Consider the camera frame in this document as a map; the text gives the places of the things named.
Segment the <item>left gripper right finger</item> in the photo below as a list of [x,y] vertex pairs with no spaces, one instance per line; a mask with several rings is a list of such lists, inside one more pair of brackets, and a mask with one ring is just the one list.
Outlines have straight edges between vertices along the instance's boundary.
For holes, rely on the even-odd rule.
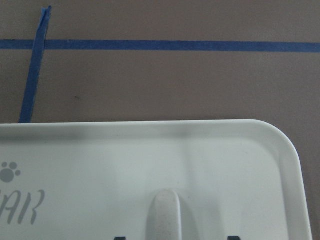
[[241,240],[241,238],[239,236],[228,236],[227,240]]

